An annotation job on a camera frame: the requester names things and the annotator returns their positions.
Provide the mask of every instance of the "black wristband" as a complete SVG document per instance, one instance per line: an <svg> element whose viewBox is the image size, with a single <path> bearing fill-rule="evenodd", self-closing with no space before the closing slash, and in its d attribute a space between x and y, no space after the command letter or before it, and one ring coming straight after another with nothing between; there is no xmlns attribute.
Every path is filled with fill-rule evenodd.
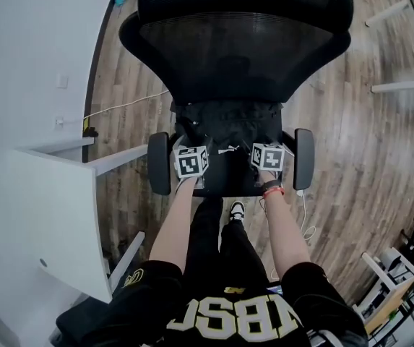
<svg viewBox="0 0 414 347"><path fill-rule="evenodd" d="M275 187L279 187L279 188L282 187L282 184L280 183L279 180L271 180L271 181L265 182L262 185L262 194L267 192L269 189L275 188Z"/></svg>

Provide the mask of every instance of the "electrical outlet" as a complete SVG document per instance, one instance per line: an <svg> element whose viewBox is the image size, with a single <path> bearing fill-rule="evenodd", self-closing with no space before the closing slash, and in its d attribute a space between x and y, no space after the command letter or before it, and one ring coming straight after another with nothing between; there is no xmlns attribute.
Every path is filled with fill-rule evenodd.
<svg viewBox="0 0 414 347"><path fill-rule="evenodd" d="M54 119L54 129L56 131L61 131L64 128L64 117L62 116L57 116Z"/></svg>
<svg viewBox="0 0 414 347"><path fill-rule="evenodd" d="M69 76L58 73L56 77L56 87L58 89L67 89L67 86L69 86Z"/></svg>

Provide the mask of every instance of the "white desk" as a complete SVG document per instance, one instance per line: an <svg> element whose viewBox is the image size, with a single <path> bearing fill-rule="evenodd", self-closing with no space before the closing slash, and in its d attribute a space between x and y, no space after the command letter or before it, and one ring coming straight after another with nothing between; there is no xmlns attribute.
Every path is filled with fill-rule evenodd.
<svg viewBox="0 0 414 347"><path fill-rule="evenodd" d="M147 146L89 163L46 154L93 142L93 138L86 137L10 151L10 184L18 193L12 197L12 212L16 216L12 222L25 223L22 227L25 242L19 245L30 252L33 262L82 293L110 302L118 274L127 268L144 233L138 234L109 283L100 245L96 176L142 157Z"/></svg>

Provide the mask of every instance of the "office chair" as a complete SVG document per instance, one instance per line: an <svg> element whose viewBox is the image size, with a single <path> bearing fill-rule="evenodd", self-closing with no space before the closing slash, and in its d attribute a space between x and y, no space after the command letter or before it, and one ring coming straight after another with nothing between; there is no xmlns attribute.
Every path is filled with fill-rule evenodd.
<svg viewBox="0 0 414 347"><path fill-rule="evenodd" d="M152 190L171 191L176 141L208 145L196 196L261 195L249 164L254 142L284 144L296 159L294 189L309 187L314 138L282 131L281 103L347 50L352 18L353 0L138 0L120 40L164 82L176 113L176 133L149 141Z"/></svg>

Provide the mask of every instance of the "sneaker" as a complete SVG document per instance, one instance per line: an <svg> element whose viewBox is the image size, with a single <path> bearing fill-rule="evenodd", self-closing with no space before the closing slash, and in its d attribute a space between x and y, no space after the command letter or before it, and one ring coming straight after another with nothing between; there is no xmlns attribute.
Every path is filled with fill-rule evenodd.
<svg viewBox="0 0 414 347"><path fill-rule="evenodd" d="M232 220L239 220L243 223L243 219L245 218L245 206L242 202L235 201L230 206L230 214L229 214L229 221Z"/></svg>

